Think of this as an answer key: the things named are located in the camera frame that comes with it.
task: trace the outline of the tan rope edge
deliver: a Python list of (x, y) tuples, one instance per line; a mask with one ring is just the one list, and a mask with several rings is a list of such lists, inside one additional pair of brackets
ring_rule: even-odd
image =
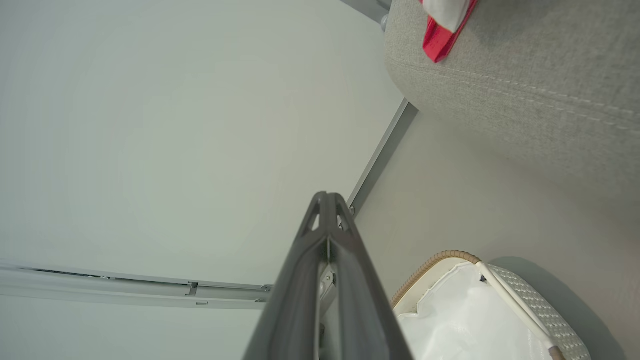
[(398, 302), (400, 302), (400, 299), (402, 299), (404, 294), (406, 294), (406, 292), (409, 291), (409, 289), (413, 285), (415, 285), (415, 283), (424, 274), (426, 274), (427, 271), (429, 271), (431, 268), (433, 268), (437, 263), (441, 262), (442, 260), (449, 259), (449, 258), (464, 259), (474, 265), (478, 263), (478, 261), (480, 261), (478, 257), (471, 255), (468, 252), (459, 251), (459, 250), (447, 250), (439, 254), (435, 254), (434, 256), (431, 257), (431, 259), (427, 260), (426, 263), (422, 264), (422, 266), (420, 266), (420, 268), (418, 268), (418, 270), (409, 277), (409, 279), (404, 283), (404, 285), (402, 285), (400, 289), (396, 292), (396, 294), (391, 298), (392, 307), (396, 307), (396, 305), (398, 305)]

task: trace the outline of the red cloth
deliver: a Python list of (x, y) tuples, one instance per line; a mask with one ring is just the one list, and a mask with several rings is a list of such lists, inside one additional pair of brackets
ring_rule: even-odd
[(455, 33), (451, 33), (451, 31), (441, 27), (429, 16), (427, 20), (427, 32), (424, 34), (424, 41), (422, 42), (422, 50), (429, 56), (429, 59), (437, 63), (447, 57), (453, 44), (456, 43), (460, 31), (465, 27), (467, 19), (469, 19), (469, 15), (471, 15), (471, 11), (476, 5), (476, 1), (477, 0), (471, 0), (469, 2), (469, 9), (467, 10), (465, 19), (462, 20), (462, 24), (460, 24), (460, 27)]

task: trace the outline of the white wall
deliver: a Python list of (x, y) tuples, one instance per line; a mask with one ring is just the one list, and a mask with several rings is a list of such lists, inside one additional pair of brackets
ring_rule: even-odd
[(240, 359), (260, 314), (0, 295), (0, 359)]
[(275, 281), (402, 95), (338, 0), (0, 4), (0, 257)]

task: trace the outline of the upholstery seam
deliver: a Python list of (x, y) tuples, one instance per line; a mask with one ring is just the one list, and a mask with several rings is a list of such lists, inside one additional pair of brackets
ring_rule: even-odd
[(463, 80), (455, 79), (455, 78), (452, 78), (450, 76), (446, 76), (446, 75), (443, 75), (443, 74), (437, 74), (436, 72), (431, 72), (430, 69), (425, 69), (424, 67), (416, 67), (414, 65), (406, 64), (406, 63), (397, 61), (397, 60), (392, 59), (392, 58), (389, 58), (389, 60), (391, 60), (394, 63), (397, 63), (398, 65), (403, 66), (403, 67), (418, 68), (420, 70), (423, 70), (425, 73), (427, 73), (429, 75), (440, 76), (441, 78), (450, 79), (450, 80), (457, 81), (459, 83), (464, 83), (464, 84), (467, 84), (467, 85), (470, 85), (470, 86), (476, 86), (478, 88), (483, 88), (485, 90), (489, 90), (489, 91), (492, 91), (492, 92), (497, 92), (498, 94), (510, 96), (510, 97), (515, 98), (515, 99), (520, 99), (520, 100), (523, 100), (523, 101), (526, 101), (526, 102), (530, 102), (530, 103), (533, 103), (533, 104), (542, 105), (542, 106), (545, 106), (545, 107), (548, 107), (548, 108), (551, 108), (551, 109), (554, 109), (554, 110), (557, 110), (557, 111), (567, 112), (567, 113), (575, 115), (577, 117), (582, 117), (582, 118), (585, 118), (585, 119), (588, 119), (588, 120), (591, 120), (591, 121), (594, 121), (594, 122), (599, 122), (601, 124), (605, 124), (605, 125), (610, 126), (610, 127), (615, 127), (616, 129), (619, 129), (619, 130), (629, 131), (631, 133), (634, 133), (635, 135), (640, 135), (640, 131), (636, 131), (636, 130), (633, 130), (633, 129), (629, 128), (629, 127), (625, 127), (625, 126), (619, 126), (618, 124), (613, 123), (613, 122), (608, 122), (608, 121), (604, 121), (602, 119), (589, 117), (587, 115), (576, 113), (575, 111), (572, 111), (572, 110), (567, 110), (567, 109), (564, 109), (564, 108), (558, 108), (558, 107), (553, 106), (553, 105), (548, 105), (548, 104), (545, 104), (544, 102), (539, 102), (539, 101), (535, 101), (535, 100), (532, 100), (532, 99), (527, 99), (525, 97), (520, 97), (520, 96), (517, 96), (517, 95), (514, 95), (514, 94), (501, 92), (500, 90), (496, 90), (496, 89), (489, 88), (489, 87), (486, 87), (486, 86), (481, 86), (481, 85), (478, 85), (478, 84), (475, 84), (475, 83), (471, 83), (469, 81), (463, 81)]
[[(392, 60), (392, 61), (394, 61), (394, 62), (396, 62), (398, 64), (401, 64), (401, 65), (412, 66), (412, 67), (417, 67), (419, 69), (426, 70), (426, 68), (421, 66), (420, 64), (406, 63), (404, 61), (397, 60), (394, 57), (389, 57), (389, 60)], [(537, 86), (531, 86), (531, 85), (519, 83), (519, 82), (516, 82), (516, 81), (510, 81), (510, 80), (504, 80), (504, 79), (500, 79), (500, 78), (495, 78), (493, 76), (480, 75), (480, 74), (476, 74), (475, 72), (471, 72), (471, 71), (464, 71), (464, 70), (458, 70), (458, 69), (453, 69), (453, 68), (446, 68), (446, 69), (447, 70), (451, 70), (451, 71), (455, 71), (455, 72), (459, 72), (461, 74), (475, 75), (475, 76), (479, 76), (481, 78), (499, 81), (501, 83), (514, 84), (514, 85), (522, 86), (522, 87), (525, 87), (525, 88), (530, 88), (532, 90), (544, 92), (544, 93), (550, 94), (552, 96), (558, 97), (560, 99), (571, 99), (573, 101), (584, 102), (586, 104), (591, 104), (593, 106), (598, 106), (599, 108), (605, 108), (605, 109), (614, 110), (614, 111), (617, 111), (619, 113), (624, 113), (624, 114), (627, 114), (627, 115), (631, 115), (633, 117), (640, 117), (640, 113), (636, 113), (636, 112), (634, 112), (632, 110), (622, 109), (622, 108), (619, 108), (617, 106), (611, 106), (611, 105), (603, 104), (603, 103), (600, 103), (600, 102), (594, 102), (594, 101), (587, 100), (587, 99), (581, 99), (581, 98), (576, 97), (576, 96), (570, 96), (570, 95), (567, 95), (567, 94), (554, 92), (554, 91), (547, 90), (547, 89), (544, 89), (544, 88), (540, 88), (540, 87), (537, 87)]]

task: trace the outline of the chair cushion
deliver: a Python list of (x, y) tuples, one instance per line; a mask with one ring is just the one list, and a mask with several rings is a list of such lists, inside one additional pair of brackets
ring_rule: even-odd
[(625, 221), (640, 220), (640, 2), (480, 0), (448, 58), (394, 0), (387, 69), (404, 96)]

